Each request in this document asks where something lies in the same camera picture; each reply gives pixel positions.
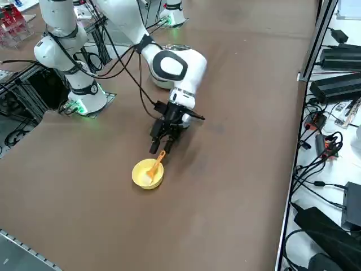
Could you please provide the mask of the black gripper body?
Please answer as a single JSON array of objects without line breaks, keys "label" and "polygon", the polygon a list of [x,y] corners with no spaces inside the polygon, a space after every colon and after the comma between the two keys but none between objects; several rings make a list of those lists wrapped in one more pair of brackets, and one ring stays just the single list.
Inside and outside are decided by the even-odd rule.
[{"label": "black gripper body", "polygon": [[162,114],[161,118],[157,120],[157,125],[169,127],[171,124],[181,125],[183,123],[182,117],[186,108],[172,102],[157,102],[157,111]]}]

